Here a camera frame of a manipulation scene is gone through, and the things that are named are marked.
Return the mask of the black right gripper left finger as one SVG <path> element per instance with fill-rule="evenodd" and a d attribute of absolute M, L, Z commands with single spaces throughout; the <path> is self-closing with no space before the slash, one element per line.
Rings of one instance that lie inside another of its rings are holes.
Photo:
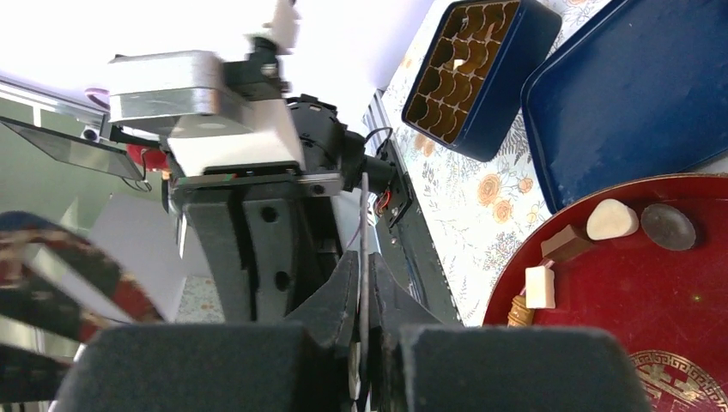
<path fill-rule="evenodd" d="M 59 411 L 350 411 L 359 258 L 274 324 L 158 324 L 101 332 Z"/>

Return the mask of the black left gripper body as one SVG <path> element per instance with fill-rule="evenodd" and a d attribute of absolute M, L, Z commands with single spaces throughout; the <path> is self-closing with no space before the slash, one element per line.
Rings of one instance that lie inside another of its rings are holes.
<path fill-rule="evenodd" d="M 343 247 L 332 199 L 361 181 L 363 137 L 334 106 L 288 100 L 304 165 L 214 167 L 179 177 L 173 204 L 196 233 L 226 321 L 276 322 L 331 276 Z"/>

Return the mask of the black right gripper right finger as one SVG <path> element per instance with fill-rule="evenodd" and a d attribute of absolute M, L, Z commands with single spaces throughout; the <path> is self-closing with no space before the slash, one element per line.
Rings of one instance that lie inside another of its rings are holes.
<path fill-rule="evenodd" d="M 618 341 L 602 330 L 442 324 L 368 258 L 368 377 L 378 411 L 647 411 Z"/>

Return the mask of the red round tray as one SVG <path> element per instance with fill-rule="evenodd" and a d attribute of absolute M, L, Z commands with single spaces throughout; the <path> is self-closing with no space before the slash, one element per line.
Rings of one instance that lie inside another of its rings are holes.
<path fill-rule="evenodd" d="M 669 251 L 642 231 L 602 240 L 554 265 L 555 307 L 534 312 L 535 326 L 607 330 L 628 352 L 656 411 L 727 408 L 727 179 L 684 173 L 641 179 L 592 194 L 549 218 L 501 272 L 483 322 L 505 324 L 525 270 L 542 245 L 582 228 L 613 198 L 636 212 L 668 204 L 694 224 L 697 242 Z"/>

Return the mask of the silver serving tongs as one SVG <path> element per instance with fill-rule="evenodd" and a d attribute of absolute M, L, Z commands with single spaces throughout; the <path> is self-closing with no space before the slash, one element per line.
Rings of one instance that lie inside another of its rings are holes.
<path fill-rule="evenodd" d="M 355 401 L 357 411 L 367 411 L 367 402 L 369 397 L 369 378 L 368 378 L 368 355 L 370 347 L 370 298 L 369 298 L 369 260 L 368 260 L 368 239 L 367 239 L 367 212 L 369 206 L 369 177 L 366 172 L 361 175 L 361 197 L 360 197 L 360 249 L 359 249 L 359 338 L 360 338 L 360 362 L 359 362 L 359 378 L 360 389 L 359 395 Z"/>

